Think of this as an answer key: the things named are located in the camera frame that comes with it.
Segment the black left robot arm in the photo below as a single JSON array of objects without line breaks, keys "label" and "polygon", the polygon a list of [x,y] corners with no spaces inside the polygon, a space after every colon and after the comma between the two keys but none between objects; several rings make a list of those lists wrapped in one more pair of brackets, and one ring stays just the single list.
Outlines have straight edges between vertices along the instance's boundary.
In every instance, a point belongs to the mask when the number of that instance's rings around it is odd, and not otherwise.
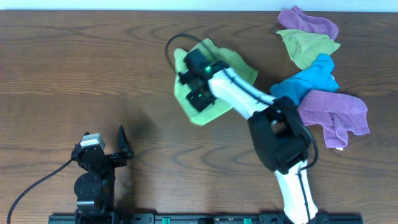
[{"label": "black left robot arm", "polygon": [[106,154],[99,133],[85,133],[74,146],[71,159],[86,171],[74,185],[76,223],[129,223],[128,215],[114,206],[115,169],[134,157],[123,126],[119,127],[117,147],[118,152]]}]

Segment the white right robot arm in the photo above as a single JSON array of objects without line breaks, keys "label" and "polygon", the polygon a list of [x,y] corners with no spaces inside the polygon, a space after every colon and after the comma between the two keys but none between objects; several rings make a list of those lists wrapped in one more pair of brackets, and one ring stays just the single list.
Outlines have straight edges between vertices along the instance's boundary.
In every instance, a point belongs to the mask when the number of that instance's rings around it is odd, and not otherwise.
[{"label": "white right robot arm", "polygon": [[292,223],[314,223],[318,212],[307,177],[309,147],[316,148],[313,135],[304,126],[295,103],[254,88],[226,62],[212,62],[198,49],[183,59],[187,71],[179,72],[180,83],[191,89],[188,102],[202,112],[222,100],[248,122],[254,150],[272,171],[284,199],[284,213]]}]

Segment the light green cloth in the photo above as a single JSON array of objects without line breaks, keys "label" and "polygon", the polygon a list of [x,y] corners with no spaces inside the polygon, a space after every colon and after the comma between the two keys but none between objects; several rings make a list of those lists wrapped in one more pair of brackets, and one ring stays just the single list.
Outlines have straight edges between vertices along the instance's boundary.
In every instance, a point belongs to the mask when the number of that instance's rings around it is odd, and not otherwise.
[{"label": "light green cloth", "polygon": [[210,58],[210,54],[214,53],[218,59],[226,62],[229,68],[216,72],[212,78],[205,82],[210,95],[215,97],[215,101],[210,103],[203,111],[195,109],[187,98],[193,88],[187,84],[182,84],[180,77],[176,76],[174,95],[190,122],[197,126],[203,126],[231,109],[243,113],[243,117],[248,119],[253,112],[252,109],[244,108],[244,105],[250,100],[249,95],[240,90],[226,74],[228,73],[237,80],[244,82],[245,85],[252,85],[256,81],[258,71],[250,67],[240,54],[227,48],[217,47],[210,39],[201,41],[192,49],[200,50],[206,58]]}]

